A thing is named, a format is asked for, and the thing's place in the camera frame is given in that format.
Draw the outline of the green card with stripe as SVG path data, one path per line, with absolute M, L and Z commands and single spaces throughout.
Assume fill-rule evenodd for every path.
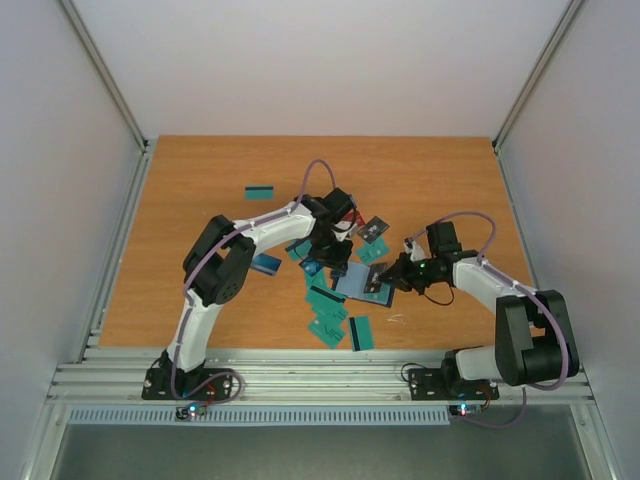
M 375 348 L 373 331 L 368 316 L 350 317 L 348 326 L 351 348 L 354 352 L 368 351 Z

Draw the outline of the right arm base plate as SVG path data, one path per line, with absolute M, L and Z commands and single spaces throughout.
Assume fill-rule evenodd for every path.
M 487 380 L 448 380 L 440 369 L 411 368 L 406 372 L 409 392 L 414 401 L 498 400 L 497 386 Z

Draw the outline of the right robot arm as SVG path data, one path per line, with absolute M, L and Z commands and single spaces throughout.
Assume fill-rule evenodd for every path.
M 482 251 L 465 250 L 451 221 L 433 223 L 425 233 L 430 254 L 424 254 L 416 237 L 407 238 L 405 251 L 379 281 L 420 295 L 443 283 L 495 315 L 491 346 L 445 355 L 441 383 L 447 393 L 463 396 L 480 380 L 554 390 L 577 375 L 579 354 L 561 293 L 524 285 L 496 268 Z

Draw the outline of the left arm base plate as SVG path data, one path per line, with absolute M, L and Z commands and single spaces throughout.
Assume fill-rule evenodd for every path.
M 226 401 L 238 385 L 229 369 L 199 368 L 189 373 L 158 366 L 150 368 L 143 381 L 141 398 L 147 401 Z

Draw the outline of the navy blue card holder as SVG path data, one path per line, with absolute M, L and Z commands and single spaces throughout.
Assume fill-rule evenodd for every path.
M 394 288 L 390 287 L 388 292 L 373 295 L 363 293 L 369 266 L 362 263 L 349 262 L 348 269 L 344 275 L 331 273 L 331 288 L 350 299 L 390 308 L 393 303 Z

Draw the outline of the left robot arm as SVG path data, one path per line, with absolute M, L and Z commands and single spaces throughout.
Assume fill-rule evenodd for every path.
M 160 362 L 167 388 L 179 398 L 199 391 L 217 317 L 244 286 L 256 256 L 290 241 L 309 241 L 313 261 L 345 272 L 353 242 L 338 223 L 355 210 L 352 197 L 335 188 L 324 197 L 304 194 L 251 219 L 231 221 L 218 215 L 209 221 L 183 262 L 183 312 Z

